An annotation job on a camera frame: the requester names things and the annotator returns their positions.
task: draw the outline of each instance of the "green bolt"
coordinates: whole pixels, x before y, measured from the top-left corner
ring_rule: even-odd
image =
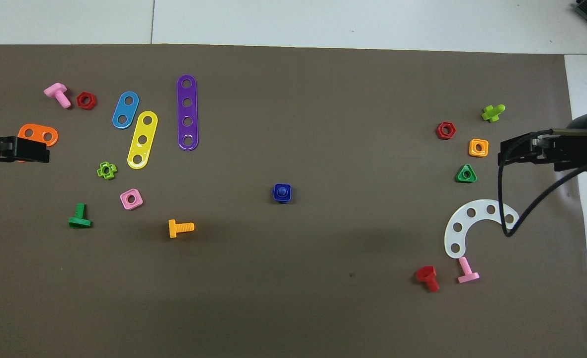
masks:
[[[499,104],[496,107],[487,106],[484,108],[484,113],[481,117],[484,120],[490,120],[490,123],[494,123],[499,120],[499,115],[505,111],[505,105]]]
[[[84,227],[90,227],[91,221],[84,219],[84,210],[86,204],[79,202],[77,208],[75,208],[75,216],[68,219],[68,226],[75,229],[83,229]]]

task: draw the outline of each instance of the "plastic bolt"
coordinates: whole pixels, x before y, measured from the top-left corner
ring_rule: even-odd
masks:
[[[472,272],[472,269],[468,264],[468,259],[466,259],[465,256],[461,256],[459,258],[459,264],[461,265],[461,269],[463,270],[463,276],[458,278],[459,283],[464,283],[479,278],[479,274],[477,272]]]
[[[176,220],[171,218],[168,220],[168,224],[170,227],[170,238],[175,238],[176,233],[189,233],[189,231],[194,231],[194,223],[193,222],[184,222],[182,224],[176,224]]]
[[[494,123],[499,120],[499,115],[505,111],[505,105],[499,104],[496,107],[487,106],[484,108],[484,113],[482,113],[481,117],[484,120],[490,120],[490,123]]]
[[[75,216],[68,219],[68,226],[73,227],[75,229],[83,229],[85,227],[90,227],[91,221],[84,219],[84,211],[86,209],[86,204],[79,202],[77,207],[75,208]]]
[[[57,82],[45,89],[44,94],[50,98],[55,98],[61,104],[61,107],[69,108],[72,104],[70,104],[70,100],[64,95],[64,92],[67,90],[66,86]]]
[[[416,272],[416,276],[418,281],[425,282],[430,292],[439,291],[439,284],[434,279],[437,277],[437,272],[434,270],[434,267],[422,267]]]

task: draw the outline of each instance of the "orange square nut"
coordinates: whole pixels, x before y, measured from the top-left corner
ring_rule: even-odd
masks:
[[[468,149],[468,154],[473,157],[487,157],[488,156],[488,146],[489,143],[487,140],[480,140],[477,138],[473,138],[470,141],[470,148]]]

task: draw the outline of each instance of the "blue plastic strip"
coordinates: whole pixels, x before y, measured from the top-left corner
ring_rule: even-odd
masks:
[[[128,97],[132,98],[131,104],[125,104],[125,99]],[[126,129],[127,127],[130,127],[134,121],[134,115],[136,114],[137,108],[139,108],[139,96],[133,91],[124,92],[121,97],[119,97],[119,102],[117,102],[116,108],[114,109],[112,125],[117,129]],[[120,116],[125,117],[125,123],[119,123]]]

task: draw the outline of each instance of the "pink square nut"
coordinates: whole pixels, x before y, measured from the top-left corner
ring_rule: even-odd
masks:
[[[129,197],[134,197],[134,202],[129,202]],[[121,194],[121,204],[123,204],[123,208],[126,210],[132,210],[137,208],[143,204],[143,198],[141,198],[141,194],[136,189],[130,189],[127,192]]]

